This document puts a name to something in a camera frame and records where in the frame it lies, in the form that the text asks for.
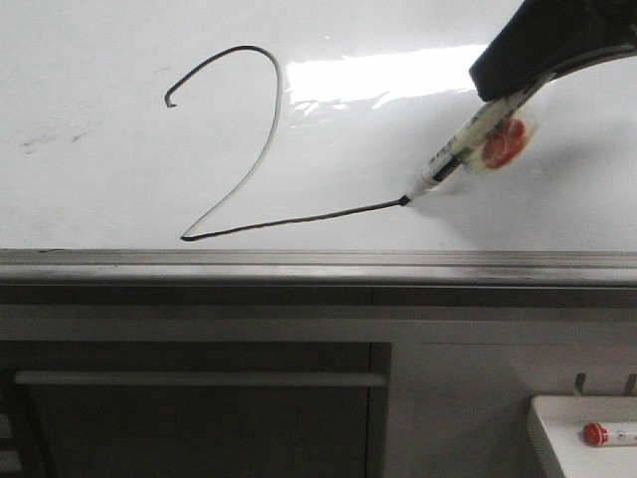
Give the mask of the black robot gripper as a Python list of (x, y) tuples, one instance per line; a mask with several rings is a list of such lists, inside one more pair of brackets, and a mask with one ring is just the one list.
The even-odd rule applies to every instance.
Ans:
[(469, 70), (497, 100), (537, 81), (636, 55), (634, 1), (525, 1)]

